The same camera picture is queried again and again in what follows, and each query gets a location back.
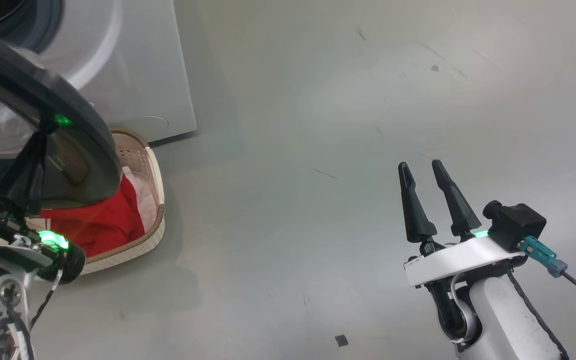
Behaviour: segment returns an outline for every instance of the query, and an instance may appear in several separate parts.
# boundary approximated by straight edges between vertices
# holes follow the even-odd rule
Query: white washing machine
[[[110,126],[146,141],[197,128],[172,0],[0,0],[0,39],[60,73]],[[0,153],[28,137],[0,105]]]

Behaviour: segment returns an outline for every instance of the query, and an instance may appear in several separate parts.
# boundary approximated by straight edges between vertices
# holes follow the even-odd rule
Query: teal connector
[[[562,276],[562,271],[568,268],[566,262],[558,260],[557,254],[534,236],[526,236],[519,249],[545,266],[554,278]]]

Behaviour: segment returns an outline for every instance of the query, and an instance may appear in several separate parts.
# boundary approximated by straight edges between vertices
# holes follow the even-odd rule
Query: floor
[[[401,161],[439,242],[435,158],[478,214],[544,215],[576,276],[576,1],[174,6],[199,130],[155,148],[166,234],[60,289],[39,359],[455,358],[404,276]],[[576,359],[576,288],[535,262],[517,278]]]

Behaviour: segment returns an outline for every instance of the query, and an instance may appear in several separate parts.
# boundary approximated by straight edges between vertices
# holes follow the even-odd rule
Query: red cloth
[[[80,246],[87,256],[99,255],[137,240],[144,225],[133,184],[121,176],[119,190],[106,201],[76,209],[42,210],[50,230]]]

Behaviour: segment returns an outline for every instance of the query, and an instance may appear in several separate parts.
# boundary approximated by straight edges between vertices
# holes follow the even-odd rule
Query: laundry basket
[[[144,229],[145,234],[137,240],[89,257],[81,272],[82,275],[110,268],[144,255],[153,250],[162,241],[164,235],[164,187],[160,166],[157,164],[153,150],[144,139],[128,130],[112,129],[112,138],[121,166],[129,167],[133,173],[143,175],[150,185],[157,204],[157,218],[149,229]]]

